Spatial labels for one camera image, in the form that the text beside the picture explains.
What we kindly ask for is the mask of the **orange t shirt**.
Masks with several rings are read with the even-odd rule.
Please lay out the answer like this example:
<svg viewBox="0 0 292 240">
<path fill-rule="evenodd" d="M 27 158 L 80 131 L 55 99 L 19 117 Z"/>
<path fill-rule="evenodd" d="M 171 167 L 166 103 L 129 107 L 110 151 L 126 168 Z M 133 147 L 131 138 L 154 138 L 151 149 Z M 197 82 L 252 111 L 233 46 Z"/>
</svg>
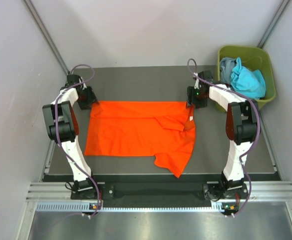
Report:
<svg viewBox="0 0 292 240">
<path fill-rule="evenodd" d="M 183 101 L 100 101 L 90 112 L 84 154 L 155 157 L 179 178 L 195 140 L 194 107 Z"/>
</svg>

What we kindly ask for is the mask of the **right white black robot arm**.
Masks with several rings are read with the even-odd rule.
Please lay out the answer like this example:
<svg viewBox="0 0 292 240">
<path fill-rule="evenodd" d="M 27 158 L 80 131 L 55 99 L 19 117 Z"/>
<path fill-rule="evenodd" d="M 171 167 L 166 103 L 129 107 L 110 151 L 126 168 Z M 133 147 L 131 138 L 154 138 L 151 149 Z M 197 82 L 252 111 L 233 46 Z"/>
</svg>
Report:
<svg viewBox="0 0 292 240">
<path fill-rule="evenodd" d="M 187 87 L 187 108 L 205 108 L 208 99 L 215 101 L 227 113 L 225 131 L 230 141 L 228 158 L 221 173 L 219 185 L 208 187 L 206 197 L 216 196 L 230 198 L 244 187 L 245 164 L 247 152 L 256 140 L 258 130 L 256 101 L 247 99 L 233 93 L 224 84 L 209 86 L 196 84 Z"/>
</svg>

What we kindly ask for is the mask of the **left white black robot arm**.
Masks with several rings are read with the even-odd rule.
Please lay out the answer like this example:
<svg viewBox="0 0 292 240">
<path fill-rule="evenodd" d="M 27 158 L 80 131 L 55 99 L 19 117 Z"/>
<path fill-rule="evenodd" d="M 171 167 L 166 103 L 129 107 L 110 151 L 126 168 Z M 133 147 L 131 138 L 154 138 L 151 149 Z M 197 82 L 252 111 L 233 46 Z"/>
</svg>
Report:
<svg viewBox="0 0 292 240">
<path fill-rule="evenodd" d="M 79 145 L 79 126 L 73 110 L 78 101 L 74 87 L 61 89 L 56 99 L 42 107 L 48 137 L 63 151 L 73 173 L 73 184 L 66 183 L 73 199 L 100 200 L 100 190 Z"/>
</svg>

